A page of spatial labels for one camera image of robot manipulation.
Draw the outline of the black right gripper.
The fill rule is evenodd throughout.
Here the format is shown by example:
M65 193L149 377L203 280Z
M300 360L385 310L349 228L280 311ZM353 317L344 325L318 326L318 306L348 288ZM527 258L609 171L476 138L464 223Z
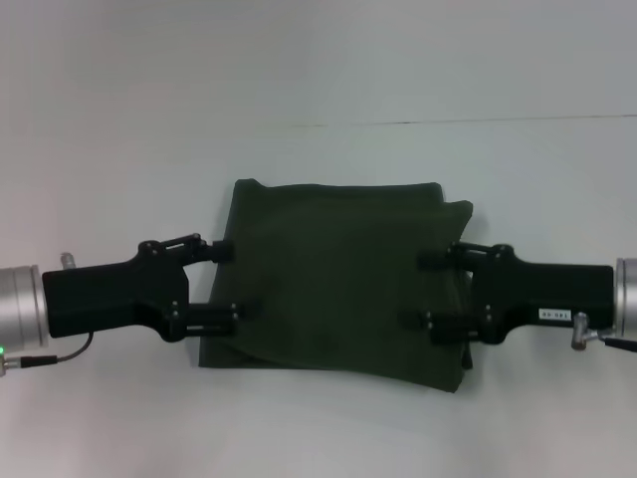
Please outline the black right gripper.
M419 270L472 272L471 312L401 312L401 327L423 332L434 346L498 345L524 326L571 328L575 316L591 330L609 330L615 315L610 266L527 262L509 245L453 242L421 252Z

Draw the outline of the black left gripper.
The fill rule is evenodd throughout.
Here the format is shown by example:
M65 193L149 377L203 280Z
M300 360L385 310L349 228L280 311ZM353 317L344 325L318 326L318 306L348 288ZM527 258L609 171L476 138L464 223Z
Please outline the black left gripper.
M250 319L241 303L189 304L184 266L235 259L230 240L191 234L139 245L124 262L47 272L42 276L50 335L64 338L142 326L168 343L229 337Z

